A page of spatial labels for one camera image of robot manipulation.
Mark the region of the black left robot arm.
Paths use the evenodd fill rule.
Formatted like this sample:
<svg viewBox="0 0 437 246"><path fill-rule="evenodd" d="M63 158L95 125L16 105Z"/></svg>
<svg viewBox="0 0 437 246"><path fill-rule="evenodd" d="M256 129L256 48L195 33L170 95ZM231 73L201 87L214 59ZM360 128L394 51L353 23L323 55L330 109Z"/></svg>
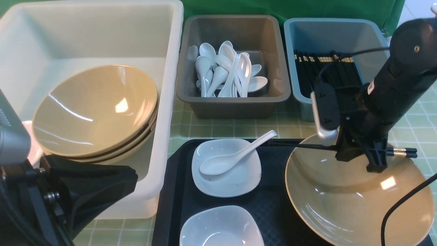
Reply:
<svg viewBox="0 0 437 246"><path fill-rule="evenodd" d="M73 246L92 220L131 194L138 175L129 166L43 156L1 165L1 245Z"/></svg>

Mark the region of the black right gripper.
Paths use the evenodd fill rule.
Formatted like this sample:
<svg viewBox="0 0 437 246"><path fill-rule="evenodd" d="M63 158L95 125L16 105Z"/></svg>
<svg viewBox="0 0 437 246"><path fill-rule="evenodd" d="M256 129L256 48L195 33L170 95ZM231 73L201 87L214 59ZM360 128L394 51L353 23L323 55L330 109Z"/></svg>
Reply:
<svg viewBox="0 0 437 246"><path fill-rule="evenodd" d="M388 131L389 123L370 111L342 111L336 159L348 162L364 154L369 161L367 172L382 173L387 168Z"/></svg>

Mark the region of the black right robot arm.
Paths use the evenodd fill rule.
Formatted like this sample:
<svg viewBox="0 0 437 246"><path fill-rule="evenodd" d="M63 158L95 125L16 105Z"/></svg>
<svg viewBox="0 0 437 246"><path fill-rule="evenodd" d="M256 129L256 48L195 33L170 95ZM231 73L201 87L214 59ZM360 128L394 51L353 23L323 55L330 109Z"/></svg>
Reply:
<svg viewBox="0 0 437 246"><path fill-rule="evenodd" d="M338 161L365 155L368 172L387 168L389 131L436 81L436 26L435 17L401 24L392 35L389 58L373 81L336 89Z"/></svg>

